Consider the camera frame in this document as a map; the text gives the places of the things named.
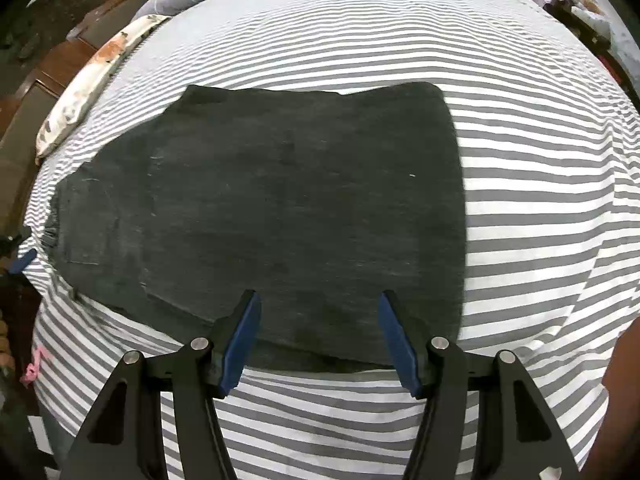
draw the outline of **blue gripper pad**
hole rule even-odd
[[[409,390],[412,397],[417,396],[422,385],[418,379],[415,350],[409,343],[386,294],[382,294],[378,301],[378,324],[385,335],[386,346],[400,377],[400,383]]]
[[[220,390],[225,396],[238,386],[244,369],[244,362],[260,326],[261,313],[260,296],[254,292],[247,303],[240,322],[236,326],[236,331],[231,336],[226,347],[222,378],[220,379]]]
[[[7,272],[9,274],[20,274],[33,260],[36,259],[36,256],[38,256],[38,251],[36,251],[36,249],[29,249],[21,258],[12,262]]]

